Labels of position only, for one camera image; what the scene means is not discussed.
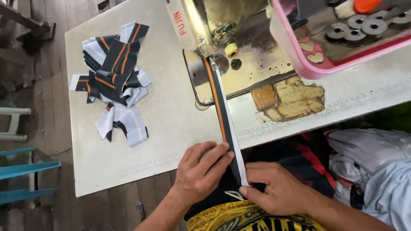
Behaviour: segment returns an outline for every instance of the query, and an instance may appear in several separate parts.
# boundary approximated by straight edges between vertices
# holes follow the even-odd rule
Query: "blue chair leg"
[[[0,180],[60,167],[60,161],[0,167]]]
[[[23,149],[14,149],[14,150],[8,150],[8,151],[2,151],[0,152],[0,156],[10,156],[14,154],[19,154],[23,152],[31,152],[36,150],[37,148],[23,148]]]
[[[14,201],[30,199],[36,196],[50,195],[55,192],[55,189],[42,189],[36,191],[28,191],[27,189],[19,189],[12,191],[0,192],[0,204],[5,204]]]

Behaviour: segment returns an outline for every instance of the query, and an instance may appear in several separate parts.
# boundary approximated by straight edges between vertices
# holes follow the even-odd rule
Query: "yellow shirt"
[[[250,201],[211,207],[187,221],[189,231],[325,231],[307,215],[274,216]]]

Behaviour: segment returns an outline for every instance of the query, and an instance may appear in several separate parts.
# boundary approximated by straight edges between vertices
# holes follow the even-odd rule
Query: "right hand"
[[[275,162],[253,162],[245,165],[248,183],[265,183],[264,193],[242,186],[240,193],[273,215],[309,214],[317,192],[302,184]]]

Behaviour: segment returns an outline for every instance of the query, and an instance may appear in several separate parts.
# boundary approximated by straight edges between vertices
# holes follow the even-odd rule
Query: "pile of clothes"
[[[101,139],[111,142],[113,128],[123,130],[129,147],[148,138],[147,127],[134,107],[152,85],[144,69],[136,65],[148,28],[132,22],[121,26],[120,35],[83,41],[83,62],[89,73],[73,75],[70,90],[86,91],[88,104],[96,98],[108,102],[95,124]]]
[[[397,230],[411,230],[411,134],[347,129],[326,134],[336,154],[335,198]]]

